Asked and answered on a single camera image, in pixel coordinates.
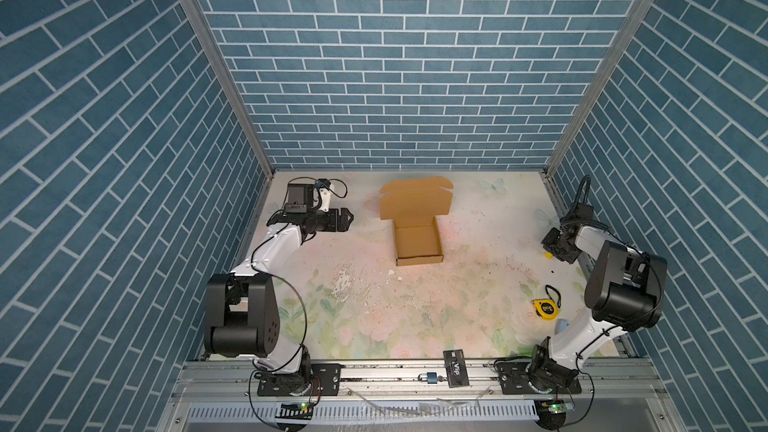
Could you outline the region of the brown cardboard box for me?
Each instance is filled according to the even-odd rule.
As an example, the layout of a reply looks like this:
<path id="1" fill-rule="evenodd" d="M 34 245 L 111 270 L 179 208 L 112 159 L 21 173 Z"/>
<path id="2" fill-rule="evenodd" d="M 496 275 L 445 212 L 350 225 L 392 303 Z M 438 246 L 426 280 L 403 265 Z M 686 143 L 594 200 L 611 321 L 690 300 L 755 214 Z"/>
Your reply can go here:
<path id="1" fill-rule="evenodd" d="M 398 267 L 439 264 L 439 216 L 450 213 L 453 183 L 441 176 L 396 180 L 380 189 L 380 219 L 393 226 Z"/>

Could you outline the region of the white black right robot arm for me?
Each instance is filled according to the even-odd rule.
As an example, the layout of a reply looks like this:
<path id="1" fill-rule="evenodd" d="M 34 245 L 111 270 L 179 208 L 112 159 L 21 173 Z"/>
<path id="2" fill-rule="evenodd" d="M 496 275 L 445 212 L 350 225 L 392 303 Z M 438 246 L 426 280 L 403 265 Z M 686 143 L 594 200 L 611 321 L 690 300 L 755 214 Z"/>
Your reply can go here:
<path id="1" fill-rule="evenodd" d="M 562 331 L 533 349 L 529 383 L 541 393 L 571 386 L 582 366 L 616 337 L 654 327 L 662 315 L 668 262 L 643 252 L 594 219 L 594 209 L 577 202 L 542 240 L 544 250 L 572 264 L 594 260 L 584 288 L 584 309 Z"/>

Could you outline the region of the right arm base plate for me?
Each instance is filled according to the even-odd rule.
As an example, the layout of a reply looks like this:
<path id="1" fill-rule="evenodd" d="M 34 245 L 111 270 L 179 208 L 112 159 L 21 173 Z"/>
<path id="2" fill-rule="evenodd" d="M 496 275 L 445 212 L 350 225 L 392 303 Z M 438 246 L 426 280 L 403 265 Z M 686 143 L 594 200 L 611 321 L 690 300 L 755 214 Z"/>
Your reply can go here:
<path id="1" fill-rule="evenodd" d="M 575 369 L 557 364 L 534 367 L 530 362 L 500 361 L 492 365 L 504 395 L 577 395 L 582 386 Z"/>

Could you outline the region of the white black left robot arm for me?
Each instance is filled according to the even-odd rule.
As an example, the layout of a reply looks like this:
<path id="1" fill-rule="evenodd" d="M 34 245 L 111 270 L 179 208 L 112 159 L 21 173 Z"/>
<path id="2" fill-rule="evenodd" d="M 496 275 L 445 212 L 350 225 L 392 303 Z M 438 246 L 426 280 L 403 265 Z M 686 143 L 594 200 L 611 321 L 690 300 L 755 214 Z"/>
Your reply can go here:
<path id="1" fill-rule="evenodd" d="M 307 384 L 311 359 L 302 340 L 281 335 L 274 281 L 287 259 L 319 232 L 346 232 L 354 220 L 331 199 L 344 182 L 336 178 L 299 177 L 289 181 L 283 206 L 267 220 L 266 235 L 232 271 L 211 276 L 204 297 L 203 341 L 208 354 L 250 356 L 258 373 Z"/>

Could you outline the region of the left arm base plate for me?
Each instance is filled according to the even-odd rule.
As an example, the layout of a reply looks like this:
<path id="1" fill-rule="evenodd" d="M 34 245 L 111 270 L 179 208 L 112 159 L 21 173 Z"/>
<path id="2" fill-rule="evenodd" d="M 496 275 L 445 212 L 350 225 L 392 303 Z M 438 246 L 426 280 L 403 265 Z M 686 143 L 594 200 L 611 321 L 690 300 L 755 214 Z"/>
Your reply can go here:
<path id="1" fill-rule="evenodd" d="M 302 363 L 296 372 L 263 374 L 258 380 L 259 397 L 337 396 L 342 366 L 339 363 Z"/>

